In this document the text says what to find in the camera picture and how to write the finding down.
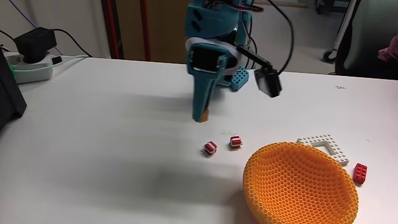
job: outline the power adapter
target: power adapter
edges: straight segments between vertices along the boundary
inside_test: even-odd
[[[24,56],[25,63],[42,61],[46,52],[57,46],[53,30],[38,27],[14,39],[18,52]]]

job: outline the black chair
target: black chair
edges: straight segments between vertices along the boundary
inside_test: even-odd
[[[398,34],[397,0],[357,0],[337,51],[337,75],[398,80],[398,62],[383,62],[378,51]]]

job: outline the honeycomb bowl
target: honeycomb bowl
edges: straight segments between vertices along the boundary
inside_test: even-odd
[[[260,148],[243,174],[246,201],[259,223],[353,223],[358,194],[351,177],[324,152],[300,143]]]

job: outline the white square frame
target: white square frame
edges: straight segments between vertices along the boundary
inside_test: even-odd
[[[339,164],[345,166],[349,162],[349,159],[330,134],[298,138],[297,142],[313,147],[325,146],[328,149],[329,156],[334,158]]]

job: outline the green cable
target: green cable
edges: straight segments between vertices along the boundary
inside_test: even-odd
[[[47,67],[30,69],[30,70],[15,70],[15,69],[13,69],[13,71],[14,72],[37,72],[37,71],[41,71],[41,70],[57,67],[58,65],[62,65],[63,63],[69,62],[70,60],[75,59],[75,58],[87,58],[87,57],[88,57],[88,55],[76,55],[76,56],[68,58],[67,60],[64,60],[63,62],[60,62],[60,63],[55,64],[55,65],[50,65],[50,66],[47,66]]]
[[[17,80],[17,74],[15,74],[14,67],[12,67],[12,65],[10,65],[10,64],[8,64],[8,67],[10,67],[10,70],[11,70],[12,74],[14,75],[14,79]]]

